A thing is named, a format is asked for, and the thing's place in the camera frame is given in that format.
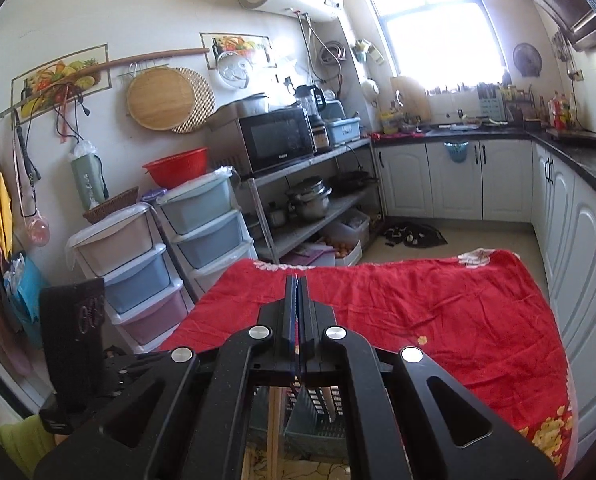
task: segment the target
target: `wall outlet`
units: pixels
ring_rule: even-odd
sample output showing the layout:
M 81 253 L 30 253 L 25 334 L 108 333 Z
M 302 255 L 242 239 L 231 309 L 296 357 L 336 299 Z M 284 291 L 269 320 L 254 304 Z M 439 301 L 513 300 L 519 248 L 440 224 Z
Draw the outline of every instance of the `wall outlet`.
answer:
M 566 75 L 569 76 L 571 81 L 584 81 L 584 76 L 582 75 L 582 70 L 568 70 Z

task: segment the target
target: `window frame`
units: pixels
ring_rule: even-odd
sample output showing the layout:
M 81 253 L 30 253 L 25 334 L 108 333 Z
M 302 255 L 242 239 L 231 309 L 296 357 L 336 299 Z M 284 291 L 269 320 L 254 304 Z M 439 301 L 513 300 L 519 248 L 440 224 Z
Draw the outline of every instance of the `window frame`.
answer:
M 489 27 L 489 31 L 491 32 L 492 38 L 494 39 L 495 47 L 497 48 L 498 56 L 500 57 L 500 67 L 507 68 L 506 59 L 504 58 L 504 54 L 502 52 L 502 46 L 500 45 L 500 39 L 495 32 L 494 24 L 491 21 L 491 16 L 489 16 L 488 10 L 484 6 L 482 0 L 450 0 L 448 2 L 440 2 L 437 4 L 430 4 L 425 0 L 425 4 L 420 7 L 415 7 L 414 9 L 408 10 L 400 10 L 398 12 L 392 12 L 390 14 L 386 14 L 384 16 L 380 16 L 378 11 L 378 7 L 373 0 L 369 0 L 371 2 L 371 6 L 373 7 L 373 12 L 380 24 L 380 30 L 382 31 L 382 35 L 387 42 L 387 48 L 389 49 L 389 54 L 391 54 L 391 59 L 393 60 L 394 67 L 396 69 L 396 75 L 400 75 L 402 73 L 401 67 L 399 65 L 398 56 L 396 56 L 396 50 L 394 48 L 393 40 L 391 39 L 391 35 L 389 34 L 389 29 L 387 28 L 387 23 L 396 19 L 401 18 L 402 16 L 406 16 L 408 14 L 415 14 L 418 12 L 424 12 L 426 10 L 433 10 L 438 9 L 439 7 L 456 5 L 456 4 L 476 4 L 482 13 L 484 14 L 484 19 L 486 20 L 486 24 Z

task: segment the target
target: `black countertop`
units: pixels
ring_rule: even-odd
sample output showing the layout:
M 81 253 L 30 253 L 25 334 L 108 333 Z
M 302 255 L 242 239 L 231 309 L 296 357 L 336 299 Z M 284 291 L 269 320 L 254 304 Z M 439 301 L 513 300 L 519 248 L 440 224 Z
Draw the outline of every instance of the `black countertop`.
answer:
M 382 137 L 380 140 L 374 140 L 373 143 L 377 149 L 387 146 L 397 146 L 401 144 L 415 144 L 419 142 L 433 141 L 454 141 L 460 140 L 486 140 L 486 139 L 527 139 L 535 140 L 542 146 L 545 146 L 551 152 L 560 158 L 566 165 L 572 168 L 575 173 L 580 175 L 589 186 L 596 192 L 596 144 L 588 140 L 582 141 L 558 141 L 554 140 L 548 133 L 527 132 L 522 128 L 503 127 L 503 128 L 480 128 L 468 132 L 454 132 L 449 129 L 431 130 L 424 137 L 400 137 L 390 139 Z

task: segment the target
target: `black mat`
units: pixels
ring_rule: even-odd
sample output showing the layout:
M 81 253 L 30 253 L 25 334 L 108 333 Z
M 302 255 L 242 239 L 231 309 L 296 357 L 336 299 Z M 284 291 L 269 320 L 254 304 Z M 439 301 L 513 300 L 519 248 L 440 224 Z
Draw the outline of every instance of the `black mat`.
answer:
M 385 245 L 389 247 L 394 247 L 400 242 L 404 243 L 406 247 L 417 249 L 428 249 L 447 244 L 447 240 L 435 227 L 415 222 L 400 222 L 392 225 L 385 229 L 382 235 L 387 239 Z

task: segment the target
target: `silver round pin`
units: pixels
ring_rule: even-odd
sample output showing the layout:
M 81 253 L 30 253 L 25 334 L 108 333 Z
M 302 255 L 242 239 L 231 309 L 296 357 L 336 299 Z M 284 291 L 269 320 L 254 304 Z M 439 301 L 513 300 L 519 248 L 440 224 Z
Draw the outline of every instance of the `silver round pin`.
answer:
M 174 351 L 171 352 L 171 358 L 176 363 L 185 363 L 185 362 L 189 361 L 192 357 L 193 357 L 193 352 L 184 346 L 181 346 L 180 348 L 176 348 Z
M 341 326 L 330 326 L 325 330 L 325 335 L 329 339 L 344 339 L 347 336 L 347 330 Z
M 262 325 L 252 326 L 249 329 L 249 336 L 253 339 L 264 339 L 270 333 L 271 331 L 266 326 Z
M 400 352 L 402 359 L 407 361 L 408 363 L 419 363 L 422 358 L 425 356 L 419 348 L 415 346 L 408 346 L 407 348 L 402 348 Z

